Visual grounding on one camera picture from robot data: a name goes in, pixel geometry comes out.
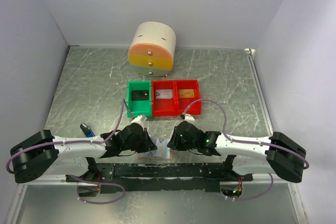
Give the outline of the tan leather card holder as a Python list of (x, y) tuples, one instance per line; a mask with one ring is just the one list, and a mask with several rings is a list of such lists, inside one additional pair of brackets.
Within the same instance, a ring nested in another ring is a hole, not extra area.
[(164, 146), (159, 147), (157, 150), (154, 151), (139, 153), (138, 159), (171, 161), (173, 159), (173, 153), (170, 148)]

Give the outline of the silver card with crest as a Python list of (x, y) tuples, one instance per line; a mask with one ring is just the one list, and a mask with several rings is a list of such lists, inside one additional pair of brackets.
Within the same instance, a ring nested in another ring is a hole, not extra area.
[(169, 142), (168, 138), (160, 138), (160, 137), (155, 137), (153, 140), (156, 144), (156, 146), (167, 146), (167, 143)]

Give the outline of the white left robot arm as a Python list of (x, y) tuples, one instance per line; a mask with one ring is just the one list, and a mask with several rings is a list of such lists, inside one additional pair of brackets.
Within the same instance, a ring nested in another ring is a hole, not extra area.
[(131, 123), (122, 130), (85, 137), (65, 138), (42, 130), (10, 150), (6, 168), (18, 184), (46, 175), (74, 175), (90, 182), (97, 178), (95, 158), (117, 157), (124, 151), (156, 150), (147, 129)]

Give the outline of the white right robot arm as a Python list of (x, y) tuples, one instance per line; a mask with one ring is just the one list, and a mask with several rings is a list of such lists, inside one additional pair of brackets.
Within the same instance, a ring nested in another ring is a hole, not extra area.
[(291, 183), (302, 181), (306, 150), (281, 132), (270, 137), (241, 137), (218, 131), (198, 129), (183, 121), (174, 128), (168, 148), (175, 151), (197, 150), (205, 156), (234, 156), (223, 167), (223, 176), (230, 181), (246, 174), (275, 174)]

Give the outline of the black credit card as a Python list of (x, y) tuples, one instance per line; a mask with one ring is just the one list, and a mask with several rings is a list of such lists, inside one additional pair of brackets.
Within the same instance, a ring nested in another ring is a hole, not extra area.
[(133, 90), (131, 92), (131, 100), (132, 101), (144, 101), (149, 99), (149, 91), (148, 90)]

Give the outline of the gold credit card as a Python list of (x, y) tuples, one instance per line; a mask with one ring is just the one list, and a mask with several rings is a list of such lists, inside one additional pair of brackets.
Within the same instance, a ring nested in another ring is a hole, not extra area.
[(195, 97), (194, 89), (179, 89), (178, 97), (179, 98), (194, 98)]

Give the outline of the silver purple credit card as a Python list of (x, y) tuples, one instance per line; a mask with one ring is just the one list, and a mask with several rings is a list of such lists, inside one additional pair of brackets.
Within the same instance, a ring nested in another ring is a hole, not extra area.
[(155, 98), (156, 99), (172, 99), (173, 90), (172, 89), (156, 89)]

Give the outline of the middle red plastic bin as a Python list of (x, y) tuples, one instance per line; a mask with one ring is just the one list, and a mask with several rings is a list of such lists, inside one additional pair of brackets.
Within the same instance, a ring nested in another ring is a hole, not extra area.
[(175, 116), (176, 92), (174, 81), (152, 81), (152, 115)]

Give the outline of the red plastic bin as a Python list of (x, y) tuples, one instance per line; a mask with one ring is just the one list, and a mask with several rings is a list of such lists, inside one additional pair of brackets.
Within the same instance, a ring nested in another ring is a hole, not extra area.
[(175, 116), (176, 92), (174, 81), (152, 81), (152, 115)]
[(182, 79), (175, 82), (177, 88), (177, 113), (182, 114), (192, 102), (201, 98), (200, 87), (196, 79)]

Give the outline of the blue black lighter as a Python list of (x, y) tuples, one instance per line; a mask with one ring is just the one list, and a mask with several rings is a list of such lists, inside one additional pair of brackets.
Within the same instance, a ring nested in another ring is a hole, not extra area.
[(93, 130), (92, 130), (91, 127), (88, 126), (87, 124), (85, 124), (85, 123), (81, 123), (81, 124), (80, 124), (80, 128), (81, 128), (83, 134), (84, 134), (86, 137), (94, 137), (94, 136), (95, 136)]

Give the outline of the green plastic bin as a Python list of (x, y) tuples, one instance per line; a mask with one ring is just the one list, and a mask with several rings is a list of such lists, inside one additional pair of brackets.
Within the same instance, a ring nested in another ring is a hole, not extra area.
[(129, 81), (127, 86), (127, 105), (134, 116), (152, 116), (151, 81)]

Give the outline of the right red plastic bin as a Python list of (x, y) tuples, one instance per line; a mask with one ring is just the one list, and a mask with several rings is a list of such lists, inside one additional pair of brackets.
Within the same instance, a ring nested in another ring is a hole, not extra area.
[(175, 82), (177, 88), (177, 113), (182, 114), (192, 102), (201, 98), (200, 87), (196, 79), (182, 79)]

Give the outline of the round cream drawer cabinet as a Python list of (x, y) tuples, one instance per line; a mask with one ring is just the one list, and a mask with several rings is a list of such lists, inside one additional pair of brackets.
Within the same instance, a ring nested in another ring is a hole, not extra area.
[(128, 50), (128, 61), (145, 76), (164, 77), (172, 70), (176, 46), (174, 30), (159, 22), (140, 24)]

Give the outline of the aluminium frame rail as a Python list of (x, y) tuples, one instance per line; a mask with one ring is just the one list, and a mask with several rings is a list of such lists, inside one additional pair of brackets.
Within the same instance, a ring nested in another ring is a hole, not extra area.
[[(218, 182), (238, 182), (242, 177), (244, 182), (264, 182), (270, 179), (267, 174), (238, 175), (224, 167), (224, 163), (177, 163), (177, 164), (131, 164), (131, 163), (98, 163), (98, 174), (102, 180), (122, 179), (192, 179), (202, 178)], [(65, 182), (65, 175), (42, 175), (25, 183)]]

